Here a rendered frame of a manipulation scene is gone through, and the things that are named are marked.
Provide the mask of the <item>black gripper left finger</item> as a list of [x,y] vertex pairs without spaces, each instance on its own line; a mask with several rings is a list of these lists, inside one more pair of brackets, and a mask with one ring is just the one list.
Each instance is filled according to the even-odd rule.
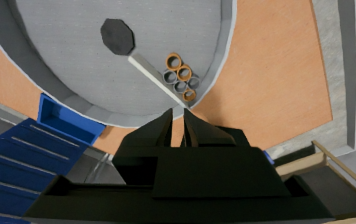
[[171,147],[172,129],[173,108],[169,108],[158,118],[125,135],[119,146],[156,145],[157,147],[163,147],[163,140],[165,139],[164,147]]

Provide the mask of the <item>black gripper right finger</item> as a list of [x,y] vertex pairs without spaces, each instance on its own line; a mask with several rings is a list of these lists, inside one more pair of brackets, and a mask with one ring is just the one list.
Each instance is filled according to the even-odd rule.
[[237,146],[230,134],[195,116],[187,108],[184,108],[183,120],[185,147]]

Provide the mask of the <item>blue open box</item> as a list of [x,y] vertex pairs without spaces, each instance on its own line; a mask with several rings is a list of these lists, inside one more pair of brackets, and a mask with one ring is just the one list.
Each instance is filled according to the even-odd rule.
[[37,123],[93,146],[106,125],[65,108],[46,93],[40,93]]

